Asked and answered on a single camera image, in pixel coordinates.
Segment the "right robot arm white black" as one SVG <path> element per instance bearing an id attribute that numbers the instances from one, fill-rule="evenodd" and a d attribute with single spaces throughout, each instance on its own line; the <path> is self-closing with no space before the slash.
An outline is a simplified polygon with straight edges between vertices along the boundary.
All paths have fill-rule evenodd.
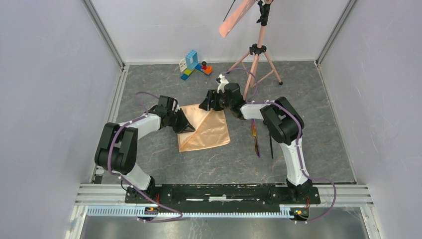
<path id="1" fill-rule="evenodd" d="M 273 140 L 279 143 L 287 167 L 287 195 L 300 203 L 313 187 L 303 160 L 304 122 L 285 97 L 274 101 L 247 102 L 237 83 L 228 83 L 223 90 L 208 90 L 199 108 L 205 111 L 231 110 L 241 120 L 263 120 Z"/>

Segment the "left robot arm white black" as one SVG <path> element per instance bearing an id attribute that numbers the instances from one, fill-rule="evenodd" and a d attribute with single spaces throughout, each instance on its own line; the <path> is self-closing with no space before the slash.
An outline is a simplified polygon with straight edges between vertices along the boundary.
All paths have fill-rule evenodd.
<path id="1" fill-rule="evenodd" d="M 176 134 L 195 131 L 175 98 L 159 96 L 158 103 L 143 115 L 127 122 L 104 125 L 95 164 L 138 189 L 137 196 L 143 202 L 152 202 L 156 198 L 155 181 L 137 165 L 137 145 L 144 136 L 165 127 L 171 127 Z"/>

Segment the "peach cloth napkin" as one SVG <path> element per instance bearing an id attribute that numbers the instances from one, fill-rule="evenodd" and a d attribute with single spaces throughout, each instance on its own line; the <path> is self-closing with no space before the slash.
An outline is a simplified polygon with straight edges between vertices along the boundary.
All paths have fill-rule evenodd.
<path id="1" fill-rule="evenodd" d="M 182 106 L 181 109 L 195 131 L 178 134 L 180 152 L 209 149 L 230 143 L 224 111 L 205 111 L 198 104 Z"/>

